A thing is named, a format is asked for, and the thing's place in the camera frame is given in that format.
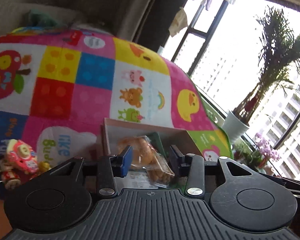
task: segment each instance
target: apple stem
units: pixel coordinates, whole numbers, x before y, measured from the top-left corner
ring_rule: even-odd
[[[16,74],[19,74],[19,75],[29,75],[31,72],[31,69],[30,68],[27,68],[27,69],[22,69],[22,70],[17,70],[16,71]]]

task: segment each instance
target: blue square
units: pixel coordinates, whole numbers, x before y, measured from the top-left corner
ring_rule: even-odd
[[[82,53],[76,84],[112,90],[115,60]]]
[[[21,139],[27,115],[0,111],[0,155],[4,154],[10,139]]]

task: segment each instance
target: rainbow illustration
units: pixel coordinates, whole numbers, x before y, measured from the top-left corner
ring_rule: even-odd
[[[160,99],[160,104],[158,105],[158,109],[162,109],[164,107],[164,96],[160,91],[158,92],[158,97]]]

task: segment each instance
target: silver bolt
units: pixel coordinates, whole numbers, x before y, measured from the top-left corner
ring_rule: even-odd
[[[202,189],[198,188],[198,187],[191,187],[187,190],[188,194],[190,195],[201,195],[203,193]]]
[[[99,194],[103,196],[111,196],[114,194],[114,190],[112,188],[105,187],[99,190]]]

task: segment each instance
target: ribbed black surface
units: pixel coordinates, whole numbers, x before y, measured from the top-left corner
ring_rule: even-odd
[[[120,196],[98,202],[93,213],[71,229],[54,234],[33,234],[16,229],[6,239],[294,240],[299,238],[286,228],[264,234],[235,230],[217,220],[204,201],[186,198],[176,189],[124,189]]]

